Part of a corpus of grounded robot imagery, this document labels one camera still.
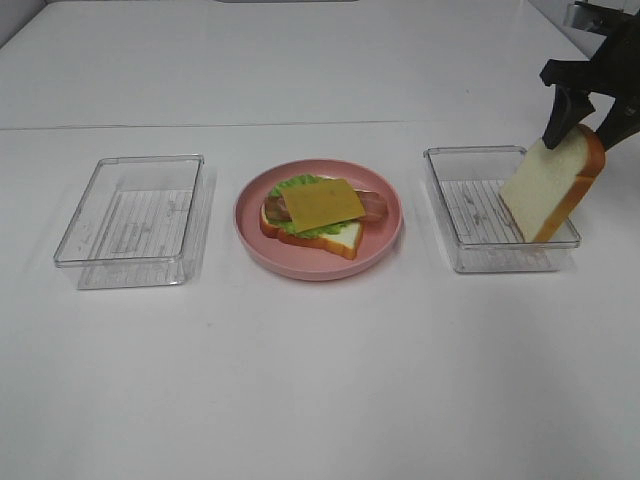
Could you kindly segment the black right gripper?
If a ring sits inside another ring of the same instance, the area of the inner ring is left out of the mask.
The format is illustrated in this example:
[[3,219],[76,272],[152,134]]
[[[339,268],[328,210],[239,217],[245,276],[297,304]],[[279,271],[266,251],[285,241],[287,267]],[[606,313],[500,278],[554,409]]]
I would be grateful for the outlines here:
[[547,149],[555,149],[582,119],[593,113],[588,92],[595,92],[615,98],[597,128],[603,148],[609,150],[640,129],[639,14],[573,1],[563,23],[601,35],[604,40],[590,59],[551,59],[540,72],[545,85],[556,85],[543,143]]

